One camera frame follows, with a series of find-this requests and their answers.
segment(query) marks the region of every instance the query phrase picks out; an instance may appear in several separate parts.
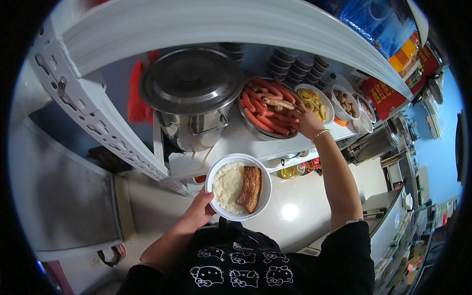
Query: red plastic bag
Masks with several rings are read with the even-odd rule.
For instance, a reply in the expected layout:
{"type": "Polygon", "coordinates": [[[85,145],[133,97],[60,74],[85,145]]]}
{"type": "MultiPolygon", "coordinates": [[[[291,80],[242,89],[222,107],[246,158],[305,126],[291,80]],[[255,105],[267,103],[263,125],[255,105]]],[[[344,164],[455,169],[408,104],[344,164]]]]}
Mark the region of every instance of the red plastic bag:
{"type": "MultiPolygon", "coordinates": [[[[151,51],[148,53],[150,62],[153,62],[160,56],[160,52],[151,51]]],[[[138,60],[131,71],[129,81],[129,100],[128,100],[128,122],[144,123],[148,122],[152,126],[152,108],[148,106],[139,93],[139,81],[144,72],[144,65],[138,60]]]]}

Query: black t-shirt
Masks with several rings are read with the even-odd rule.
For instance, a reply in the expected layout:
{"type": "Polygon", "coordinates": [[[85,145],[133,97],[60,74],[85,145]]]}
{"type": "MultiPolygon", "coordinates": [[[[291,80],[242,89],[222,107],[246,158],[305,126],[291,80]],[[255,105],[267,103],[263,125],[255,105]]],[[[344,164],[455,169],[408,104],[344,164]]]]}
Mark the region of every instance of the black t-shirt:
{"type": "Polygon", "coordinates": [[[318,257],[242,227],[201,229],[172,272],[135,265],[118,294],[372,294],[370,254],[365,221],[328,235],[318,257]]]}

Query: person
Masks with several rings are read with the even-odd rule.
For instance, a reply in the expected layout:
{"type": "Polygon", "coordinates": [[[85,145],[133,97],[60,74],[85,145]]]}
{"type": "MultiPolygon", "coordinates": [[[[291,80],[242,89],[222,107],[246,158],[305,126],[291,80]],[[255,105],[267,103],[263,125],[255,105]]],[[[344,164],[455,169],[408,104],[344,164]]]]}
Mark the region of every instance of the person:
{"type": "Polygon", "coordinates": [[[280,252],[239,222],[200,227],[215,212],[202,189],[188,210],[133,266],[118,294],[372,294],[369,226],[354,177],[330,132],[304,106],[293,124],[315,144],[331,208],[330,234],[318,257],[280,252]]]}

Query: white metal shelf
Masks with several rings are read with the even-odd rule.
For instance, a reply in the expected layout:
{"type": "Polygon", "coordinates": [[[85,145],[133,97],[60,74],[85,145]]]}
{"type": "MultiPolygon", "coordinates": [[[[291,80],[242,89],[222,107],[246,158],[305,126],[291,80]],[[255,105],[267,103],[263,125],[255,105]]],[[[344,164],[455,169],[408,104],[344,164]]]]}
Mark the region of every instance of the white metal shelf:
{"type": "Polygon", "coordinates": [[[232,41],[320,54],[413,99],[401,76],[374,46],[302,0],[114,0],[87,11],[61,39],[77,77],[141,52],[232,41]]]}
{"type": "MultiPolygon", "coordinates": [[[[260,161],[267,161],[314,148],[311,141],[301,134],[292,139],[269,141],[255,137],[244,126],[243,119],[236,105],[231,107],[228,120],[229,126],[223,132],[222,138],[216,143],[202,169],[200,167],[208,150],[196,152],[195,156],[193,156],[192,152],[184,154],[173,153],[169,156],[169,169],[173,179],[205,175],[216,161],[232,153],[246,153],[260,161]]],[[[335,140],[345,139],[357,134],[352,124],[349,124],[348,127],[341,127],[333,122],[327,125],[326,128],[330,129],[335,140]]],[[[277,171],[277,169],[268,169],[268,171],[273,172],[277,171]]]]}

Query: metal bowl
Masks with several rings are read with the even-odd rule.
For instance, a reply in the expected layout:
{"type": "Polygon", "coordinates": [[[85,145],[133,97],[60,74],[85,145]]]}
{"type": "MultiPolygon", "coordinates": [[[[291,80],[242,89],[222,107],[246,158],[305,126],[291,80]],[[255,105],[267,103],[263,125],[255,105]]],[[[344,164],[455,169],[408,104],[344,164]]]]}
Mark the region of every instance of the metal bowl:
{"type": "MultiPolygon", "coordinates": [[[[264,80],[268,81],[268,82],[272,82],[273,80],[271,78],[264,78],[264,80]]],[[[250,82],[252,80],[252,78],[248,79],[244,85],[247,85],[248,82],[250,82]]],[[[289,87],[287,86],[285,83],[282,82],[282,84],[287,87],[293,94],[296,94],[296,92],[293,90],[292,87],[289,87]]],[[[276,139],[290,139],[290,138],[294,138],[295,136],[297,136],[299,134],[299,132],[295,132],[295,133],[289,133],[288,135],[282,135],[282,134],[276,134],[276,133],[271,133],[271,132],[267,132],[265,131],[264,129],[262,128],[259,128],[257,127],[257,125],[255,125],[246,115],[246,113],[244,112],[244,108],[241,106],[241,100],[240,99],[236,99],[236,103],[237,103],[237,107],[239,109],[239,113],[241,114],[241,117],[243,117],[243,122],[244,122],[244,126],[246,127],[246,129],[251,132],[254,136],[256,136],[257,138],[259,139],[262,139],[262,140],[276,140],[276,139]]]]}

